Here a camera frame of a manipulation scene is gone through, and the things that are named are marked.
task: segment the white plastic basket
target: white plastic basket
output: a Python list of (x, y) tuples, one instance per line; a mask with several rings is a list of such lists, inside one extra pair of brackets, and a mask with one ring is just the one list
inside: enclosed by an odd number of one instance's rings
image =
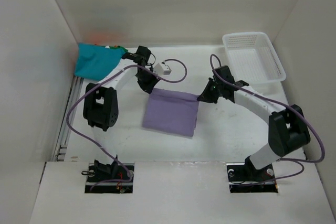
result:
[(236, 81), (264, 84), (285, 80), (284, 68), (265, 33), (227, 34), (223, 43)]

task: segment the laundry basket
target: laundry basket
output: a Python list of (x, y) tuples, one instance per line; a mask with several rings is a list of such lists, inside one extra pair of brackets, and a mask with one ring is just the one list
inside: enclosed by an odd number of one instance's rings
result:
[(223, 36), (226, 56), (235, 80), (250, 84), (283, 81), (286, 73), (265, 33), (234, 33)]

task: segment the blue fabric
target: blue fabric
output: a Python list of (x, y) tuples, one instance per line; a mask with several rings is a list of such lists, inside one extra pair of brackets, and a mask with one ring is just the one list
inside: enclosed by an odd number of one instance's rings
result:
[(94, 81), (104, 79), (119, 64), (125, 53), (123, 48), (105, 48), (82, 43), (78, 47), (75, 76)]

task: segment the purple towel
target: purple towel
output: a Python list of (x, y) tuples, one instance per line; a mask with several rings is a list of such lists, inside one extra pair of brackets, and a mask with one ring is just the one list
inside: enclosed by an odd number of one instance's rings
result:
[(142, 126), (183, 136), (193, 136), (197, 112), (197, 95), (153, 89), (148, 99)]

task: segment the white table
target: white table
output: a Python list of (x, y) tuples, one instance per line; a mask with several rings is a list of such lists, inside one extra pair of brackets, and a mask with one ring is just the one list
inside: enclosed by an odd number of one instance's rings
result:
[[(178, 84), (162, 81), (157, 88), (200, 94), (212, 76), (209, 56), (221, 46), (150, 48), (157, 60), (177, 58), (188, 66)], [(183, 68), (170, 64), (171, 79)], [(88, 81), (84, 81), (81, 95)], [(287, 102), (281, 83), (255, 87)], [(257, 116), (224, 99), (200, 103), (192, 138), (141, 128), (148, 95), (130, 81), (118, 94), (119, 118), (105, 134), (88, 126), (81, 103), (73, 126), (99, 137), (125, 163), (135, 162), (132, 195), (86, 195), (80, 175), (95, 158), (111, 161), (92, 143), (71, 133), (65, 162), (48, 163), (31, 224), (36, 223), (335, 223), (316, 168), (305, 165), (300, 176), (279, 180), (279, 193), (230, 194), (225, 162), (243, 162), (267, 142), (267, 125)], [(304, 158), (297, 150), (291, 157)], [(276, 176), (296, 172), (290, 162), (274, 164)]]

